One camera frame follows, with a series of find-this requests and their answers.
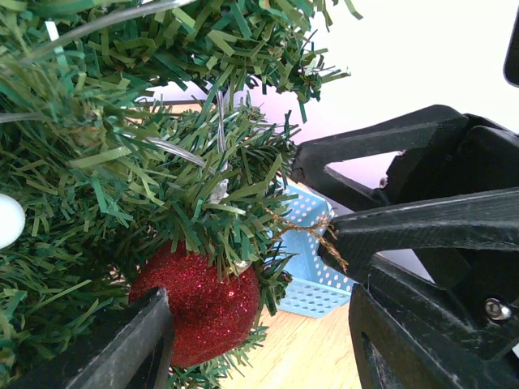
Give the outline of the red ball ornament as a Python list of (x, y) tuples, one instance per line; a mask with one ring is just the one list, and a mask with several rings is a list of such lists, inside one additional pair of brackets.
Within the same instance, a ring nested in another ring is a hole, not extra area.
[(154, 288), (164, 289), (174, 316), (172, 365), (189, 368), (237, 348), (248, 339), (265, 304), (272, 312), (285, 297), (291, 276), (273, 262), (250, 265), (240, 275), (219, 276), (200, 254), (185, 243), (173, 249), (166, 242), (132, 283), (129, 301)]

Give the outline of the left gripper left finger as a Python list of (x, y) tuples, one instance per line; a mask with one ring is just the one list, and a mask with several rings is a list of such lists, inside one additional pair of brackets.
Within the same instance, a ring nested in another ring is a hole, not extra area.
[(154, 288), (108, 320), (92, 339), (67, 351), (9, 388), (165, 388), (174, 325), (167, 292)]

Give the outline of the fairy light string white beads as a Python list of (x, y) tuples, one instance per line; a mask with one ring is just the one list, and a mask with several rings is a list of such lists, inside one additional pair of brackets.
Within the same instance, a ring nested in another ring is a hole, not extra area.
[(92, 244), (139, 214), (178, 216), (191, 250), (231, 247), (232, 208), (168, 198), (163, 158), (215, 190), (224, 152), (172, 143), (169, 117), (138, 107), (154, 87), (232, 84), (261, 24), (308, 29), (310, 1), (4, 1), (1, 251), (71, 233)]

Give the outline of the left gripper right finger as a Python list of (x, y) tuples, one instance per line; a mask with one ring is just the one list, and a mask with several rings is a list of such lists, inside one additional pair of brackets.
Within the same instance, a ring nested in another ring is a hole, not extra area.
[(363, 388), (518, 387), (511, 353), (484, 361), (403, 309), (388, 312), (360, 284), (353, 288), (349, 321)]

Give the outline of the small green christmas tree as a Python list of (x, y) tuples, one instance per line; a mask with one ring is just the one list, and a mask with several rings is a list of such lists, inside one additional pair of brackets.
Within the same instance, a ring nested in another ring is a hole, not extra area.
[(150, 289), (176, 318), (171, 388), (218, 388), (267, 335), (290, 274), (281, 233), (300, 105), (344, 72), (310, 39), (330, 1), (4, 1), (1, 385), (100, 339)]

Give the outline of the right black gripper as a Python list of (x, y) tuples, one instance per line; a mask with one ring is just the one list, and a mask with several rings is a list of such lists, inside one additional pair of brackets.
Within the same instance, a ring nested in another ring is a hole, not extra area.
[[(420, 166), (389, 207), (380, 189), (328, 167), (417, 149)], [(399, 280), (400, 305), (484, 360), (516, 345), (517, 135), (432, 105), (301, 143), (290, 178), (356, 212), (333, 219), (324, 235), (345, 265), (321, 246), (324, 264), (371, 290), (388, 293)]]

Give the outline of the light blue plastic basket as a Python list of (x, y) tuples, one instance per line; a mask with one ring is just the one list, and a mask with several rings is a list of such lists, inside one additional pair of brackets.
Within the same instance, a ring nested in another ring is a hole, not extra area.
[[(332, 218), (335, 212), (324, 198), (304, 186), (288, 182), (284, 190), (290, 200), (285, 218), (297, 226), (316, 224), (321, 216)], [(326, 266), (318, 255), (318, 239), (309, 232), (289, 231), (282, 236), (281, 248), (293, 257), (285, 266), (292, 281), (280, 310), (310, 318), (323, 318), (350, 302), (354, 282)]]

